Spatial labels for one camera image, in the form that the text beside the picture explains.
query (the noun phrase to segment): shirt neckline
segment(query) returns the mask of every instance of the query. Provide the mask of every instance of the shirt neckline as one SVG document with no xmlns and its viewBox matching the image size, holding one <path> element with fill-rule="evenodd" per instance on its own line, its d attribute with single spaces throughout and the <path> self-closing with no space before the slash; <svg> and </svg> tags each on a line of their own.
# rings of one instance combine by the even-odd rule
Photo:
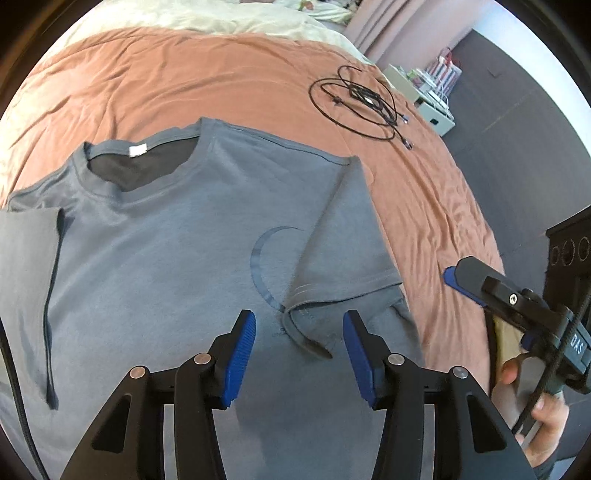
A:
<svg viewBox="0 0 591 480">
<path fill-rule="evenodd" d="M 202 117 L 185 128 L 169 128 L 138 142 L 106 140 L 93 145 L 84 142 L 72 154 L 72 162 L 80 186 L 98 200 L 132 203 L 145 200 L 186 178 L 205 160 L 213 136 L 216 121 Z M 147 150 L 175 140 L 198 137 L 197 145 L 189 158 L 172 173 L 163 175 L 146 185 L 124 192 L 115 183 L 102 179 L 88 168 L 88 161 L 102 154 L 129 155 L 129 148 L 146 144 Z"/>
</svg>

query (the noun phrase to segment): black cable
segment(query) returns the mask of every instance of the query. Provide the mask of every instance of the black cable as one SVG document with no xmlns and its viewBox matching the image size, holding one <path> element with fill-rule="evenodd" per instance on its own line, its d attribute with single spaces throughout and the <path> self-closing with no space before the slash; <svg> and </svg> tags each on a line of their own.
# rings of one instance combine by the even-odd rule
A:
<svg viewBox="0 0 591 480">
<path fill-rule="evenodd" d="M 564 335 L 562 336 L 562 339 L 560 340 L 560 346 L 558 347 L 558 350 L 554 354 L 552 361 L 544 369 L 544 373 L 542 374 L 540 381 L 538 382 L 538 385 L 536 386 L 535 390 L 530 395 L 527 403 L 525 404 L 525 408 L 523 409 L 523 411 L 519 415 L 519 418 L 515 422 L 515 425 L 513 425 L 513 428 L 511 429 L 511 433 L 513 435 L 515 435 L 516 433 L 519 432 L 520 428 L 525 423 L 527 417 L 533 411 L 535 404 L 538 403 L 538 400 L 540 399 L 542 394 L 545 391 L 547 391 L 548 385 L 549 385 L 550 381 L 556 375 L 556 372 L 558 371 L 558 368 L 560 366 L 560 362 L 564 358 L 564 353 L 565 353 L 566 349 L 568 348 L 570 342 L 572 341 L 573 335 L 576 333 L 577 328 L 581 324 L 581 320 L 583 318 L 583 315 L 585 314 L 585 312 L 589 308 L 590 302 L 591 302 L 591 284 L 587 288 L 587 293 L 585 294 L 583 302 L 579 306 L 579 309 L 577 311 L 577 315 L 575 316 L 574 320 L 572 322 L 570 322 L 568 324 L 568 326 L 566 327 Z"/>
<path fill-rule="evenodd" d="M 358 72 L 362 71 L 361 69 L 359 69 L 355 66 L 352 66 L 352 65 L 341 65 L 337 69 L 337 77 L 326 77 L 326 78 L 318 79 L 315 82 L 313 82 L 310 85 L 310 87 L 308 88 L 308 96 L 310 97 L 310 101 L 316 107 L 316 109 L 320 113 L 322 113 L 322 115 L 324 115 L 327 119 L 329 119 L 331 122 L 333 122 L 334 124 L 344 128 L 346 130 L 349 130 L 350 132 L 353 132 L 354 134 L 360 135 L 365 138 L 370 138 L 372 140 L 383 140 L 383 141 L 392 140 L 398 134 L 398 136 L 400 137 L 400 140 L 402 141 L 404 146 L 406 148 L 408 148 L 409 150 L 412 149 L 412 147 L 413 147 L 412 144 L 406 138 L 404 138 L 402 136 L 402 134 L 399 132 L 399 130 L 397 128 L 398 127 L 398 118 L 400 117 L 404 123 L 408 123 L 408 117 L 406 117 L 406 115 L 399 113 L 396 110 L 394 95 L 392 95 L 392 92 L 390 91 L 390 89 L 387 88 L 387 86 L 385 84 L 380 82 L 380 84 L 383 85 L 384 88 L 388 91 L 390 98 L 392 100 L 392 105 L 390 105 L 378 92 L 372 90 L 371 88 L 369 88 L 365 85 L 362 85 L 360 83 L 354 82 L 353 80 L 345 79 L 342 75 L 343 69 L 353 69 L 353 70 L 357 70 Z M 318 105 L 318 103 L 314 100 L 314 96 L 312 95 L 312 91 L 317 85 L 319 85 L 320 90 L 322 90 L 326 95 L 328 95 L 331 98 L 331 100 L 333 101 L 333 103 L 335 105 L 343 105 L 351 113 L 353 113 L 357 117 L 365 120 L 366 122 L 377 125 L 379 127 L 386 127 L 388 129 L 391 129 L 392 130 L 391 133 L 388 133 L 387 135 L 384 135 L 382 137 L 377 137 L 375 135 L 370 135 L 370 134 L 367 134 L 364 132 L 360 132 L 359 130 L 351 128 L 351 127 L 339 122 L 338 120 L 334 119 L 327 112 L 322 110 L 320 105 Z M 357 109 L 352 107 L 350 104 L 346 103 L 341 97 L 330 92 L 326 88 L 329 85 L 336 86 L 336 87 L 342 88 L 342 89 L 346 89 L 348 91 L 349 97 L 351 99 L 359 102 L 365 108 L 369 108 L 372 112 L 374 112 L 375 114 L 380 116 L 382 118 L 383 122 L 377 122 L 371 118 L 368 118 L 363 113 L 359 112 Z"/>
<path fill-rule="evenodd" d="M 43 461 L 41 460 L 41 457 L 39 457 L 39 452 L 37 451 L 35 441 L 33 441 L 33 436 L 31 434 L 31 429 L 29 428 L 27 413 L 25 412 L 25 404 L 22 400 L 21 386 L 18 383 L 17 369 L 14 366 L 14 359 L 12 358 L 12 352 L 10 351 L 8 338 L 6 336 L 6 331 L 4 330 L 4 324 L 2 323 L 1 318 L 0 350 L 2 350 L 2 358 L 4 358 L 4 364 L 6 365 L 8 381 L 10 382 L 12 396 L 14 397 L 14 404 L 17 408 L 18 421 L 21 424 L 22 434 L 25 437 L 25 441 L 27 443 L 27 446 L 29 447 L 29 451 L 31 452 L 31 456 L 33 457 L 33 461 L 35 462 L 35 465 L 37 466 L 37 469 L 39 470 L 41 477 L 43 478 L 43 480 L 50 480 L 49 475 L 47 474 L 47 470 L 45 470 L 45 466 L 43 465 Z"/>
</svg>

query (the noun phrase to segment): gray t-shirt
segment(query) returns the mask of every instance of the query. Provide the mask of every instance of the gray t-shirt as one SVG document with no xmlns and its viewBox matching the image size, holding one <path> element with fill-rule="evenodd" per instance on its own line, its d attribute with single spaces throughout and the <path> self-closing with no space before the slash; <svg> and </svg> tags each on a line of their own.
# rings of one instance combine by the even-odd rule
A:
<svg viewBox="0 0 591 480">
<path fill-rule="evenodd" d="M 196 137 L 174 171 L 130 191 L 88 168 Z M 137 144 L 83 144 L 11 196 L 0 229 L 0 316 L 52 478 L 130 368 L 179 366 L 241 309 L 257 337 L 240 396 L 215 412 L 228 478 L 371 476 L 384 415 L 359 395 L 344 312 L 422 357 L 358 158 L 202 118 Z M 0 420 L 37 475 L 5 379 Z"/>
</svg>

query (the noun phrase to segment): silver bolt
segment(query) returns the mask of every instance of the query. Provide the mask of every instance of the silver bolt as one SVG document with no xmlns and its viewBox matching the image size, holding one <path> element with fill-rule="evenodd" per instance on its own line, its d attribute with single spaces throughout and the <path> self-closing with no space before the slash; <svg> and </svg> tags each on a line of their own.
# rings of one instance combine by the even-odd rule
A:
<svg viewBox="0 0 591 480">
<path fill-rule="evenodd" d="M 402 365 L 404 363 L 404 357 L 400 353 L 392 353 L 388 355 L 388 362 L 392 365 Z"/>
<path fill-rule="evenodd" d="M 193 361 L 198 365 L 206 365 L 212 361 L 212 356 L 209 353 L 198 353 L 193 358 Z"/>
<path fill-rule="evenodd" d="M 453 367 L 453 374 L 458 378 L 467 378 L 468 370 L 464 367 Z"/>
<path fill-rule="evenodd" d="M 145 374 L 146 369 L 144 367 L 133 367 L 129 372 L 129 376 L 131 378 L 135 378 L 136 380 L 138 378 L 142 378 Z"/>
</svg>

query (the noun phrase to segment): curtain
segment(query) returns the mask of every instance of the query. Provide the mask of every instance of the curtain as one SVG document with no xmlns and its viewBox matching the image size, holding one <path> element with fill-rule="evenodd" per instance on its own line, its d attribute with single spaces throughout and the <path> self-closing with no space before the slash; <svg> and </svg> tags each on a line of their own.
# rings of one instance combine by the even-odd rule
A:
<svg viewBox="0 0 591 480">
<path fill-rule="evenodd" d="M 367 58 L 409 70 L 453 48 L 493 0 L 363 0 L 343 32 Z"/>
</svg>

